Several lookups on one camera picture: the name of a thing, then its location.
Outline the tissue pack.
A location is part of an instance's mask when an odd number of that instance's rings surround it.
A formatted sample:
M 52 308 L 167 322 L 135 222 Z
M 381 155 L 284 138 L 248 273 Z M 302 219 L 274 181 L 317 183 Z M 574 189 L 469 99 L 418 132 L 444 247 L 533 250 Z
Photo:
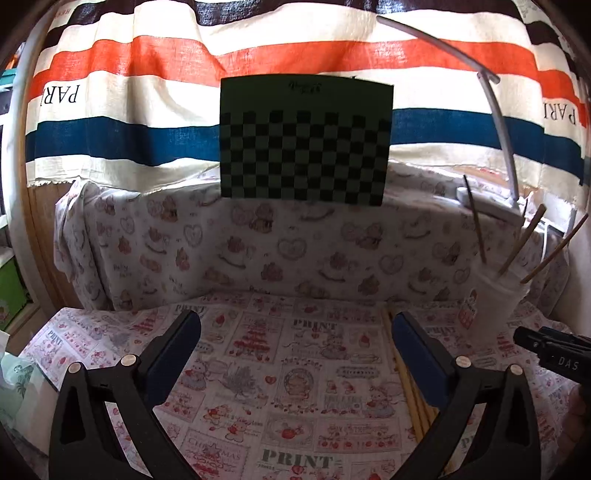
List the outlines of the tissue pack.
M 57 394 L 34 361 L 10 354 L 1 332 L 1 425 L 48 452 Z

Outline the white desk lamp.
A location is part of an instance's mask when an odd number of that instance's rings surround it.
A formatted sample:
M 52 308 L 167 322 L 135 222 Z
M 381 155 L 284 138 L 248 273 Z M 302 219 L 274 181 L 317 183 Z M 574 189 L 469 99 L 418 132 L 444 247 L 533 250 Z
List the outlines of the white desk lamp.
M 484 91 L 486 99 L 491 109 L 494 126 L 497 132 L 501 151 L 505 161 L 505 167 L 508 175 L 508 187 L 510 190 L 510 197 L 507 204 L 499 203 L 494 199 L 488 198 L 486 195 L 479 194 L 477 196 L 477 205 L 485 208 L 485 213 L 489 216 L 504 220 L 510 225 L 517 227 L 523 223 L 524 217 L 522 211 L 519 209 L 518 201 L 519 182 L 516 171 L 514 149 L 511 143 L 509 130 L 502 114 L 500 104 L 497 100 L 495 92 L 491 86 L 492 83 L 499 84 L 500 77 L 492 70 L 488 69 L 484 64 L 480 63 L 473 57 L 464 53 L 462 50 L 451 45 L 450 43 L 432 36 L 422 30 L 419 30 L 410 25 L 401 23 L 399 21 L 390 19 L 383 15 L 377 16 L 377 22 L 388 27 L 402 31 L 408 35 L 421 39 L 430 45 L 438 48 L 441 51 L 452 55 L 468 67 L 477 72 L 478 79 Z

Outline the green checkered box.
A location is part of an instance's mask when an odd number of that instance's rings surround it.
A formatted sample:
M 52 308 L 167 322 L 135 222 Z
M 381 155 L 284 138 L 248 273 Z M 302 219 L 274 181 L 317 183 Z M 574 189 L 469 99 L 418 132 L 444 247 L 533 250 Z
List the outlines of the green checkered box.
M 338 76 L 222 79 L 221 195 L 381 206 L 393 94 L 388 84 Z

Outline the translucent plastic cup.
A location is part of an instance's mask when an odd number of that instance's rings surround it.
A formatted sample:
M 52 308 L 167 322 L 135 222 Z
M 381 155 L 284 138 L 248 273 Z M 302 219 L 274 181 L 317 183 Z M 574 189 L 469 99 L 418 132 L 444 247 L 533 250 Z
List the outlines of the translucent plastic cup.
M 511 314 L 529 292 L 530 284 L 522 283 L 526 271 L 513 264 L 502 275 L 501 261 L 480 258 L 473 261 L 468 293 L 458 314 L 460 329 L 469 343 L 477 348 L 489 346 L 507 326 Z

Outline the heart bear print cloth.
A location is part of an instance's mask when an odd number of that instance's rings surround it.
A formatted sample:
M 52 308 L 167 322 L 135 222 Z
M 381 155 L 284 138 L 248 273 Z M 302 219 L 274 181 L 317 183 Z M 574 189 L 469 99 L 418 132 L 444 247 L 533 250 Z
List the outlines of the heart bear print cloth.
M 140 310 L 211 290 L 346 301 L 463 299 L 479 256 L 458 178 L 392 165 L 379 207 L 229 199 L 211 168 L 150 193 L 77 181 L 56 203 L 54 262 L 86 309 Z M 514 226 L 479 213 L 488 260 Z

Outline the wooden chopstick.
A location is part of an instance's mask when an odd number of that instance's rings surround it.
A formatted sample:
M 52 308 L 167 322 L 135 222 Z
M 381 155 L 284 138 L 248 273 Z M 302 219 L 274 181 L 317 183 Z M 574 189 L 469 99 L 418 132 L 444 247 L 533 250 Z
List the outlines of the wooden chopstick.
M 573 229 L 556 246 L 556 248 L 534 270 L 526 275 L 520 281 L 520 283 L 525 285 L 533 280 L 539 273 L 541 273 L 570 244 L 571 240 L 581 230 L 588 218 L 589 214 L 585 213 L 580 221 L 573 227 Z
M 402 356 L 398 351 L 397 347 L 394 345 L 394 339 L 392 335 L 392 321 L 390 318 L 389 309 L 387 307 L 383 307 L 381 309 L 381 315 L 383 323 L 385 325 L 386 337 L 390 344 L 390 349 L 393 353 L 394 365 L 396 366 L 399 377 L 401 379 L 402 389 L 406 398 L 406 403 L 411 417 L 412 426 L 415 432 L 415 438 L 417 443 L 420 443 L 424 438 L 425 431 L 423 428 L 423 420 L 421 416 L 418 397 L 415 394 L 415 389 L 413 388 L 413 382 L 410 373 L 408 372 L 408 368 L 405 362 L 403 361 Z
M 423 428 L 425 431 L 425 434 L 428 432 L 428 430 L 430 429 L 430 427 L 433 425 L 439 410 L 436 409 L 435 407 L 430 406 L 423 394 L 420 392 L 417 383 L 415 382 L 414 378 L 412 377 L 412 375 L 410 374 L 412 382 L 413 382 L 413 388 L 415 389 L 415 394 L 418 397 L 418 401 L 419 401 L 419 405 L 420 405 L 420 410 L 421 410 L 421 416 L 422 416 L 422 420 L 423 420 Z
M 463 175 L 463 179 L 464 179 L 464 184 L 465 184 L 465 188 L 466 188 L 466 192 L 467 192 L 467 196 L 468 196 L 468 200 L 469 200 L 470 209 L 472 211 L 472 217 L 473 217 L 473 221 L 474 221 L 474 225 L 475 225 L 475 231 L 477 234 L 480 259 L 481 259 L 482 264 L 486 265 L 487 264 L 486 248 L 485 248 L 485 242 L 484 242 L 484 237 L 483 237 L 483 232 L 482 232 L 482 228 L 481 228 L 478 210 L 476 208 L 476 203 L 474 200 L 474 196 L 473 196 L 467 175 Z
M 528 224 L 527 228 L 522 232 L 521 236 L 518 238 L 516 244 L 514 245 L 510 255 L 506 259 L 506 261 L 502 264 L 501 268 L 498 271 L 498 276 L 503 276 L 510 268 L 514 260 L 517 258 L 518 254 L 524 248 L 530 237 L 533 235 L 536 227 L 544 217 L 546 213 L 547 207 L 545 204 L 541 204 L 536 213 L 534 214 L 533 218 L 531 219 L 530 223 Z

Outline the green storage bin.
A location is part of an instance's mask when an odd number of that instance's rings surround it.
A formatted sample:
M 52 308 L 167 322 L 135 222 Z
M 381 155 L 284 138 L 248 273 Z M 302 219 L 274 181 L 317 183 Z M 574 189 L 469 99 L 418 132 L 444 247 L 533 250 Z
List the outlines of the green storage bin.
M 23 287 L 17 264 L 14 259 L 10 259 L 0 271 L 0 327 L 2 330 L 7 328 L 27 303 L 27 291 Z

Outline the striped Paris curtain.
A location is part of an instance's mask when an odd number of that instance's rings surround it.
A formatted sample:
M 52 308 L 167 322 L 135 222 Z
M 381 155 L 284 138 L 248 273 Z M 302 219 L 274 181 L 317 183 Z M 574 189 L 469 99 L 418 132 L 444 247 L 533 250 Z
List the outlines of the striped Paris curtain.
M 474 69 L 383 16 L 495 73 L 521 188 L 585 204 L 590 84 L 530 1 L 65 1 L 29 87 L 27 182 L 178 181 L 219 158 L 221 80 L 260 74 L 389 83 L 395 161 L 503 171 Z

